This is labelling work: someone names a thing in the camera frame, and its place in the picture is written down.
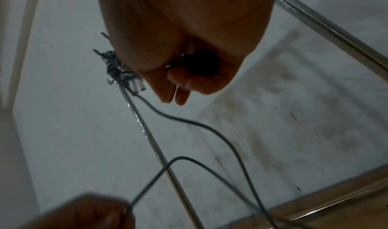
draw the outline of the small black object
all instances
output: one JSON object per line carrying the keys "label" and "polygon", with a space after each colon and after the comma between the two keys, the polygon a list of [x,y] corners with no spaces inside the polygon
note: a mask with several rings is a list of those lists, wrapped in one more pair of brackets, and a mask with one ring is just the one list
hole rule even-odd
{"label": "small black object", "polygon": [[219,59],[213,51],[201,51],[185,55],[178,61],[166,65],[169,70],[175,67],[184,67],[191,74],[201,76],[214,76],[218,73]]}

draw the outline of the person's hand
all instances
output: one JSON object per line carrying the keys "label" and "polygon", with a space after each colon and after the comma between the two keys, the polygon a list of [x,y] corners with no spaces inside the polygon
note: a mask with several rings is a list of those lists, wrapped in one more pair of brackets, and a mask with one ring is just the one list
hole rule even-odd
{"label": "person's hand", "polygon": [[[185,104],[191,91],[211,94],[236,75],[261,40],[274,0],[99,0],[119,58],[143,77],[162,102]],[[212,50],[215,76],[164,65],[182,54]]]}
{"label": "person's hand", "polygon": [[84,195],[39,217],[21,229],[134,229],[129,204],[115,198]]}

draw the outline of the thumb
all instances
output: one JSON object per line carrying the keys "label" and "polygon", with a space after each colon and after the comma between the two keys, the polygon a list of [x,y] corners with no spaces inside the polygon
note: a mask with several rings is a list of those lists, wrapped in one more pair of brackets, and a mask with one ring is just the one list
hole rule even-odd
{"label": "thumb", "polygon": [[110,212],[107,216],[90,225],[82,227],[82,229],[118,229],[119,224],[119,215],[115,212]]}

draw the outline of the hand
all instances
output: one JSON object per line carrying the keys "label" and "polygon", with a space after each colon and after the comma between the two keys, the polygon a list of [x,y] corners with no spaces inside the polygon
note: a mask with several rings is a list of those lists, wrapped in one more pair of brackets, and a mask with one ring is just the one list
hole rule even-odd
{"label": "hand", "polygon": [[51,211],[21,229],[134,229],[128,203],[97,195],[84,195]]}
{"label": "hand", "polygon": [[[119,58],[143,77],[162,102],[179,105],[190,92],[211,94],[236,75],[261,40],[274,0],[99,0]],[[215,76],[164,65],[182,54],[212,50]]]}

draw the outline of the metal frame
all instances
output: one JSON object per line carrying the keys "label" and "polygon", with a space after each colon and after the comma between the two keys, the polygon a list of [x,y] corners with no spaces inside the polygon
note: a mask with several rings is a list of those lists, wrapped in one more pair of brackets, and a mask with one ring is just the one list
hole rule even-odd
{"label": "metal frame", "polygon": [[[331,41],[333,44],[337,45],[341,50],[345,51],[347,54],[357,59],[367,68],[372,70],[378,76],[382,77],[384,80],[388,82],[388,58],[378,53],[362,41],[358,40],[333,22],[329,21],[318,12],[304,5],[298,0],[276,0],[275,3],[279,5],[281,8],[286,10],[288,13],[292,14],[294,17],[298,18],[301,22],[318,32],[327,40]],[[154,139],[150,129],[147,127],[144,119],[141,117],[140,112],[136,108],[133,103],[131,97],[128,93],[121,87],[120,91],[123,94],[125,100],[128,103],[128,107],[131,109],[133,115],[136,118],[136,121],[139,123],[143,133],[145,134],[146,139],[149,141],[151,147],[155,151],[155,154],[160,160],[160,163],[163,167],[166,166],[167,160],[158,146],[156,140]],[[167,175],[177,192],[183,206],[185,207],[188,215],[190,216],[193,225],[197,229],[204,229],[204,226],[199,219],[195,209],[190,203],[187,195],[184,192],[184,189],[180,185],[177,177],[175,176],[172,169],[167,170]],[[333,204],[329,204],[325,207],[319,208],[317,210],[313,210],[305,213],[299,217],[293,218],[292,220],[300,220],[302,218],[309,217],[312,214],[321,213],[323,211],[328,210],[338,204],[344,203],[350,199],[354,199],[356,197],[360,197],[366,193],[370,193],[371,189],[367,189],[365,191],[360,191],[358,194],[343,199],[341,201],[335,202]]]}

